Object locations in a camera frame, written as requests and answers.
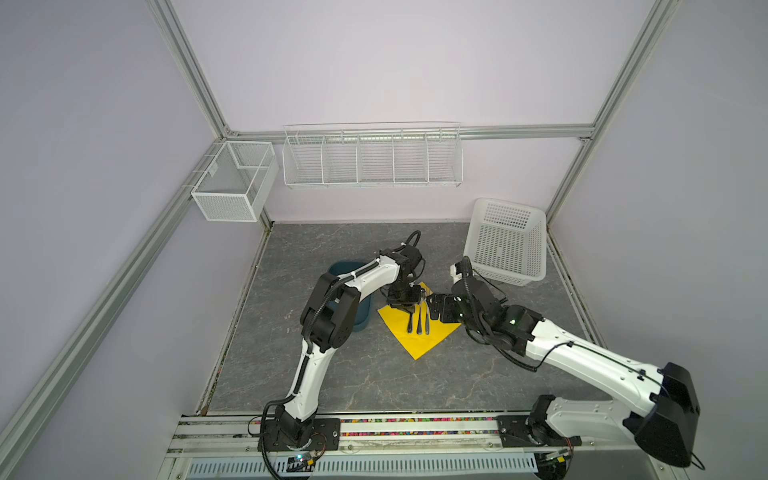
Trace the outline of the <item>teal plastic tray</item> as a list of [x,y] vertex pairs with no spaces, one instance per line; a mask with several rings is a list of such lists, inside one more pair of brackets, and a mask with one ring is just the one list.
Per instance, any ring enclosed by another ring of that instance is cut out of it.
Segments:
[[[351,271],[357,270],[366,264],[365,261],[344,260],[332,264],[328,272],[332,275],[341,277]],[[356,317],[353,323],[353,331],[360,332],[367,327],[372,312],[372,298],[365,297],[358,305]]]

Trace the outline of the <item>yellow paper napkin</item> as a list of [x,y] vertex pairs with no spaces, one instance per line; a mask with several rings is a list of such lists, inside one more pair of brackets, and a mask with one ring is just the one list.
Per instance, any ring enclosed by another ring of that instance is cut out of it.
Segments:
[[417,335],[416,314],[413,316],[413,333],[407,333],[408,312],[384,306],[378,310],[381,319],[394,338],[414,359],[418,360],[456,331],[461,324],[442,324],[430,319],[430,334]]

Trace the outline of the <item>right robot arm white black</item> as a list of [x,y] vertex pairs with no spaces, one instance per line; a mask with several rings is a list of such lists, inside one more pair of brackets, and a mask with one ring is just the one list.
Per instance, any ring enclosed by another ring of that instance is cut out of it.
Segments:
[[609,397],[589,403],[539,396],[515,434],[521,443],[573,446],[584,437],[629,439],[667,465],[704,467],[694,452],[701,408],[686,368],[672,362],[657,367],[618,355],[530,308],[496,298],[467,257],[450,274],[450,292],[426,298],[431,319],[462,325],[473,341],[526,371],[550,365]]

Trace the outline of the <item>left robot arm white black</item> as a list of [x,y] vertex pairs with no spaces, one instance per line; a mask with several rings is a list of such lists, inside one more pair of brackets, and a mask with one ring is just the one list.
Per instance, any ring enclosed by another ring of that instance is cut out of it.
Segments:
[[319,393],[335,352],[353,333],[360,303],[384,290],[388,306],[412,316],[422,302],[418,268],[426,261],[418,249],[419,230],[392,249],[348,272],[323,274],[301,314],[302,354],[289,393],[270,401],[276,426],[292,442],[309,434]]

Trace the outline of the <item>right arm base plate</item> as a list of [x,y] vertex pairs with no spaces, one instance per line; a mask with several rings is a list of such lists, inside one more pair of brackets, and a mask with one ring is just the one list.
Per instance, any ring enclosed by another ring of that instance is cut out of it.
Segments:
[[579,436],[562,436],[545,421],[531,419],[527,415],[501,415],[496,418],[496,421],[500,440],[505,448],[582,445],[582,439]]

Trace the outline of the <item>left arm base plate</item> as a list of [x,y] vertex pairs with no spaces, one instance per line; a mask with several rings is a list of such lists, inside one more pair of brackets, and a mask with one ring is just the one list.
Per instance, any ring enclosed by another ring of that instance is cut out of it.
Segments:
[[341,439],[339,418],[313,418],[305,422],[268,419],[261,428],[259,447],[267,452],[289,450],[336,451]]

